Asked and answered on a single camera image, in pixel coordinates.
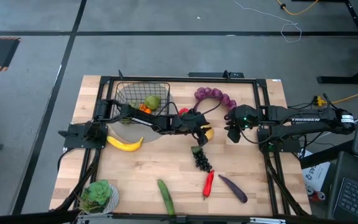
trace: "succulent plant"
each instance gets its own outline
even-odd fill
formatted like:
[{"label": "succulent plant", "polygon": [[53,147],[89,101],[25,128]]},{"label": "succulent plant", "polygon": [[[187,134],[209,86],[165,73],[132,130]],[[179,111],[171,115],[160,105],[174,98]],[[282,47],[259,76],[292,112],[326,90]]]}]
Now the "succulent plant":
[{"label": "succulent plant", "polygon": [[100,180],[84,189],[80,198],[80,209],[87,213],[102,212],[112,195],[109,182]]}]

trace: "yellow cable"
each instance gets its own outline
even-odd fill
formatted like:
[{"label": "yellow cable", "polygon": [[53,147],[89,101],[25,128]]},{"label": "yellow cable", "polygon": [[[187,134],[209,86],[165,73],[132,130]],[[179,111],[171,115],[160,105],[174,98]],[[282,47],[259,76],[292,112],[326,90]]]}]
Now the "yellow cable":
[{"label": "yellow cable", "polygon": [[358,96],[358,94],[353,95],[353,96],[349,96],[349,97],[346,97],[345,99],[334,101],[333,103],[340,103],[340,102],[343,102],[343,101],[346,101],[346,100],[350,100],[351,98],[355,98],[357,96]]},{"label": "yellow cable", "polygon": [[[334,101],[334,102],[332,102],[332,103],[341,103],[341,102],[343,102],[343,101],[350,100],[351,98],[355,98],[355,97],[357,97],[357,96],[358,96],[358,94],[353,95],[353,96],[346,97],[346,98],[341,99],[341,100]],[[318,100],[317,100],[317,105],[318,105],[318,106],[322,106],[322,105],[324,105],[324,104],[327,104],[327,101],[321,99],[320,96],[318,96],[317,99],[318,99]]]},{"label": "yellow cable", "polygon": [[289,14],[289,15],[293,15],[293,16],[296,16],[296,15],[299,15],[299,14],[302,14],[304,12],[306,12],[307,10],[309,10],[312,6],[314,6],[314,4],[316,4],[319,0],[316,0],[315,2],[313,2],[309,7],[307,7],[306,9],[300,11],[300,12],[297,12],[297,13],[292,13],[290,11],[287,10],[287,7],[283,7],[283,9]]}]

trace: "potted succulent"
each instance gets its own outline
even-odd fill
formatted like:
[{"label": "potted succulent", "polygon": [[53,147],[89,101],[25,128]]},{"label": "potted succulent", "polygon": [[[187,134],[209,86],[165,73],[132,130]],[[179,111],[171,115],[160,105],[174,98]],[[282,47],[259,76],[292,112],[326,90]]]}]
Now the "potted succulent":
[{"label": "potted succulent", "polygon": [[84,189],[79,201],[80,209],[84,213],[107,214],[117,207],[119,194],[117,188],[107,180],[99,180]]}]

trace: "purple eggplant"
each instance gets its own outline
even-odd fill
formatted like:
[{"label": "purple eggplant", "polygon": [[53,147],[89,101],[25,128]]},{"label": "purple eggplant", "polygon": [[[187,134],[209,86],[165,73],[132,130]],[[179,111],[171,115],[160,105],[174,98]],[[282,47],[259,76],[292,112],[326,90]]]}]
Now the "purple eggplant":
[{"label": "purple eggplant", "polygon": [[218,176],[223,180],[223,182],[225,182],[225,184],[227,184],[227,186],[229,186],[229,188],[233,191],[234,195],[240,200],[240,202],[246,203],[248,201],[246,194],[239,187],[237,187],[236,184],[231,182],[231,180],[223,177],[221,174],[219,174]]}]

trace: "yellow banana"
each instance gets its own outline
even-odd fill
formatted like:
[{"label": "yellow banana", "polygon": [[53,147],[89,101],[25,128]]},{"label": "yellow banana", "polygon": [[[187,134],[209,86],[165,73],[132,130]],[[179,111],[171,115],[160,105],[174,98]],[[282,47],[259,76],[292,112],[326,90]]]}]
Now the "yellow banana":
[{"label": "yellow banana", "polygon": [[111,136],[107,136],[107,141],[110,144],[112,144],[114,147],[116,147],[120,150],[127,151],[127,152],[132,152],[132,151],[135,151],[136,149],[140,148],[142,146],[143,139],[144,138],[141,137],[141,139],[135,143],[124,144]]}]

